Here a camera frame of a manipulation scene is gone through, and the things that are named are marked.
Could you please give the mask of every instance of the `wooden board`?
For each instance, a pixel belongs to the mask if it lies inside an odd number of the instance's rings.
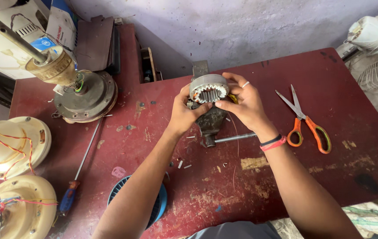
[[[121,179],[115,167],[131,175],[153,149],[171,116],[173,99],[191,76],[139,84],[138,45],[133,25],[118,26],[121,37],[121,74],[114,76],[120,88],[117,104],[99,126],[80,174],[81,185],[67,217],[60,217],[47,238],[91,237],[112,187]],[[305,114],[330,135],[332,151],[319,152],[308,126],[302,123],[303,144],[291,148],[301,163],[341,206],[378,199],[378,113],[332,48],[306,52],[250,65],[215,71],[243,75],[258,88],[264,109],[279,132],[293,128],[295,114],[276,95],[291,99],[297,91]],[[10,117],[32,116],[52,132],[52,148],[36,168],[62,198],[89,144],[96,122],[65,123],[52,119],[56,110],[54,85],[37,79],[20,79]],[[229,114],[218,137],[249,133],[235,115]],[[204,148],[196,125],[178,143],[164,180],[168,194],[162,218],[142,238],[169,239],[224,222],[261,223],[286,217],[287,213],[270,167],[256,138]],[[183,160],[178,169],[177,159]]]

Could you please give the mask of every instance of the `scissors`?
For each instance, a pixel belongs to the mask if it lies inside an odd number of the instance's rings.
[[[315,124],[310,119],[310,117],[303,114],[303,112],[301,111],[301,107],[299,106],[298,98],[297,98],[297,95],[295,94],[295,90],[294,90],[294,87],[292,86],[292,84],[291,84],[291,89],[292,89],[292,97],[294,99],[294,105],[290,101],[288,101],[285,97],[283,97],[283,95],[281,95],[277,90],[275,90],[276,93],[282,98],[282,100],[285,101],[285,103],[297,114],[297,117],[295,118],[294,129],[291,132],[289,132],[289,134],[287,136],[288,144],[292,145],[293,147],[298,147],[302,144],[303,137],[302,137],[302,134],[301,134],[301,120],[304,119],[305,122],[307,123],[308,127],[310,128],[311,132],[313,132],[314,137],[316,138],[317,147],[319,148],[319,151],[324,153],[324,154],[329,154],[329,152],[331,150],[331,144],[330,144],[330,139],[329,139],[328,133],[326,133],[324,128]],[[319,130],[320,132],[322,132],[324,137],[326,138],[326,143],[328,145],[327,149],[323,148],[322,141],[320,140],[320,137],[317,134],[316,130]],[[298,134],[298,137],[299,137],[299,142],[296,143],[296,144],[291,141],[291,136],[292,136],[293,133]]]

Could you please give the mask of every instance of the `screwdriver handle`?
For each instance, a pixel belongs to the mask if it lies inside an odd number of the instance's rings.
[[[80,185],[80,182],[78,181],[69,182],[69,188],[66,190],[66,193],[59,205],[59,214],[61,216],[66,216],[71,209],[78,185]]]

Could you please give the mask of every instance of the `scissors blade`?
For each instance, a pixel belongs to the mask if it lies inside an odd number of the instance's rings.
[[[291,84],[291,90],[292,90],[292,97],[294,99],[294,106],[297,107],[299,111],[301,111],[301,107],[299,106],[299,102],[298,102],[298,97],[297,97],[297,94],[295,93],[295,90],[292,84]]]
[[[288,101],[282,94],[280,94],[277,90],[275,90],[277,95],[282,98],[283,101],[297,114],[298,117],[305,119],[305,114],[302,113],[302,111],[295,107],[290,101]]]

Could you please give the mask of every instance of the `wrist band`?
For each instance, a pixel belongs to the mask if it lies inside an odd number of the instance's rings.
[[[264,151],[267,151],[269,149],[273,149],[273,148],[281,146],[282,144],[284,144],[286,142],[286,136],[281,136],[281,137],[282,137],[281,139],[279,139],[278,141],[276,141],[272,144],[260,146],[260,149],[263,150],[263,152],[264,152]]]
[[[282,138],[282,135],[279,134],[276,138],[274,138],[274,139],[272,139],[272,140],[269,140],[269,141],[267,141],[267,142],[265,142],[265,143],[260,143],[260,146],[266,146],[266,145],[268,145],[268,144],[274,143],[274,142],[276,142],[276,141],[279,141],[281,138]]]

